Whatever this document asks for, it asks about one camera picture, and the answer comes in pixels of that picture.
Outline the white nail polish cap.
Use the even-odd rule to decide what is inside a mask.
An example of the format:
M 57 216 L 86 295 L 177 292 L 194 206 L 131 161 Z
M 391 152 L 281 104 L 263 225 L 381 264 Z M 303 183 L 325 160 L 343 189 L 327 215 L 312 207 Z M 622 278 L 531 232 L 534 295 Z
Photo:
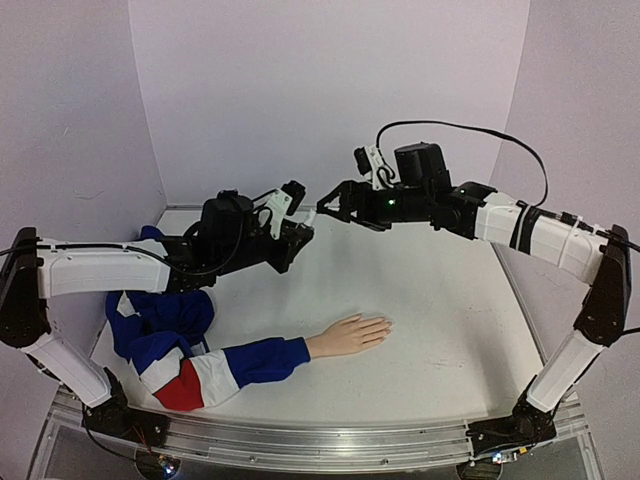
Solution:
M 316 218 L 316 212 L 314 210 L 309 211 L 303 224 L 308 228 L 312 228 L 315 222 L 315 218 Z

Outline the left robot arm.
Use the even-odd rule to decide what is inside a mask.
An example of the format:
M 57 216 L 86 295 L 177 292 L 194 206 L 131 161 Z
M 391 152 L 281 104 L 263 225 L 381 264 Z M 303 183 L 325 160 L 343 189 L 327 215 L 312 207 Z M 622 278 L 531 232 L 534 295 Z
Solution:
M 116 437 L 131 433 L 133 411 L 116 399 L 120 385 L 79 352 L 49 320 L 48 299 L 67 294 L 145 291 L 176 294 L 215 285 L 218 277 L 269 264 L 288 271 L 312 240 L 315 211 L 299 210 L 303 188 L 290 182 L 257 200 L 222 191 L 181 236 L 125 243 L 77 243 L 21 229 L 1 268 L 1 341 L 22 351 L 67 386 Z

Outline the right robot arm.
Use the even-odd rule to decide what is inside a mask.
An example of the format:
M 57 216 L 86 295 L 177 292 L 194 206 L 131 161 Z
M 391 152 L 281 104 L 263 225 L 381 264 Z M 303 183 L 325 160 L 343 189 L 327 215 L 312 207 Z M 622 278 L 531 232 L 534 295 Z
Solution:
M 626 335 L 632 292 L 627 231 L 602 230 L 579 216 L 553 213 L 476 182 L 455 186 L 435 143 L 394 152 L 399 181 L 376 146 L 355 150 L 363 181 L 341 182 L 318 201 L 318 213 L 383 232 L 426 222 L 470 240 L 508 247 L 545 261 L 588 285 L 571 332 L 522 392 L 508 416 L 477 421 L 466 432 L 476 454 L 534 446 L 556 435 L 565 394 L 602 351 Z

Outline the mannequin hand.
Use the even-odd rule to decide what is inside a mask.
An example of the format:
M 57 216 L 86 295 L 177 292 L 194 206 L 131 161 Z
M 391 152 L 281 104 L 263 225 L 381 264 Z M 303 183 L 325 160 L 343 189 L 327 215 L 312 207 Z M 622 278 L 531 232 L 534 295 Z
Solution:
M 382 344 L 392 329 L 393 323 L 385 317 L 354 315 L 306 338 L 305 344 L 311 360 L 354 355 Z

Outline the blue white red jacket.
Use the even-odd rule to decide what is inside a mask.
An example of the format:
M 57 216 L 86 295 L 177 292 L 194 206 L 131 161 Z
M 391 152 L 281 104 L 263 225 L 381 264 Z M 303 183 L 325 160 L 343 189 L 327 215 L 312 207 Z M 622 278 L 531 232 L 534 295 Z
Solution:
M 301 337 L 210 349 L 205 333 L 215 307 L 204 290 L 113 291 L 106 296 L 105 313 L 115 353 L 168 410 L 219 406 L 248 385 L 283 381 L 311 360 Z

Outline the aluminium back rail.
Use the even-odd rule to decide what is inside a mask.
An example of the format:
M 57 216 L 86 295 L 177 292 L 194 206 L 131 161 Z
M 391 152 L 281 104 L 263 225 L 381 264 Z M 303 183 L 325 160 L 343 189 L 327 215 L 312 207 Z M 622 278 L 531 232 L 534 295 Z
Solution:
M 203 209 L 203 205 L 202 204 L 180 204 L 180 205 L 173 205 L 173 204 L 169 204 L 165 210 L 164 213 L 165 214 L 169 214 L 169 213 L 180 213 L 180 212 L 196 212 L 197 214 L 200 214 L 200 212 Z

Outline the aluminium rail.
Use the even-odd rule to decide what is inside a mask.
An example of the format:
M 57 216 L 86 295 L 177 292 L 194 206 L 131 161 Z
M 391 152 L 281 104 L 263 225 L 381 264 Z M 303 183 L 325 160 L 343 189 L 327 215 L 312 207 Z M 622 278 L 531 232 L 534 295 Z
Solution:
M 169 204 L 165 210 L 164 213 L 165 214 L 169 214 L 169 213 L 180 213 L 180 212 L 196 212 L 197 214 L 200 214 L 200 212 L 203 209 L 203 205 L 202 204 L 180 204 L 180 205 L 173 205 L 173 204 Z
M 465 435 L 471 423 L 465 421 L 360 427 L 269 425 L 146 411 L 170 419 L 163 447 L 151 448 L 96 432 L 92 434 L 181 459 L 263 470 L 341 473 L 417 470 L 482 459 L 504 463 L 536 448 L 589 433 L 576 399 L 558 410 L 554 439 L 479 459 L 473 457 L 471 440 Z M 66 388 L 56 393 L 53 414 L 83 428 L 82 404 Z

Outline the aluminium front rail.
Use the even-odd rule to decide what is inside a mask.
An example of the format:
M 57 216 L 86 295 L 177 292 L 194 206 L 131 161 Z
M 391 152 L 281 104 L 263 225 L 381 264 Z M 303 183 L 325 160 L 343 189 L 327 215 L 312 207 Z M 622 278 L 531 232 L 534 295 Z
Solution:
M 589 433 L 576 399 L 558 410 L 554 439 L 479 459 L 473 457 L 471 440 L 465 435 L 471 423 L 465 421 L 360 427 L 269 425 L 146 411 L 170 419 L 163 447 L 151 448 L 96 432 L 92 434 L 181 459 L 263 470 L 341 473 L 417 470 L 482 459 L 504 463 L 536 448 Z M 82 404 L 66 388 L 56 393 L 53 414 L 83 428 Z

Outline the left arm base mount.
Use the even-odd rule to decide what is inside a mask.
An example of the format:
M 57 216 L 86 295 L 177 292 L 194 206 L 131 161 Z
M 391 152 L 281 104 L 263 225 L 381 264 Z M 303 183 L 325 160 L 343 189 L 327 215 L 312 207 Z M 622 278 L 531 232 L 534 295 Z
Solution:
M 133 408 L 123 391 L 95 407 L 84 405 L 82 426 L 91 433 L 146 444 L 165 445 L 170 419 L 166 415 Z

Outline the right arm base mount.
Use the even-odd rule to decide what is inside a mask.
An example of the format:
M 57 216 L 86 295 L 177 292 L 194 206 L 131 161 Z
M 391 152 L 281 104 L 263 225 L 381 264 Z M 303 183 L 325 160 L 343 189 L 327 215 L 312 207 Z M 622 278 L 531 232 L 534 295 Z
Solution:
M 511 414 L 472 422 L 465 435 L 471 440 L 475 459 L 507 450 L 530 448 L 556 437 L 554 418 L 559 403 L 551 410 L 534 407 L 522 393 Z

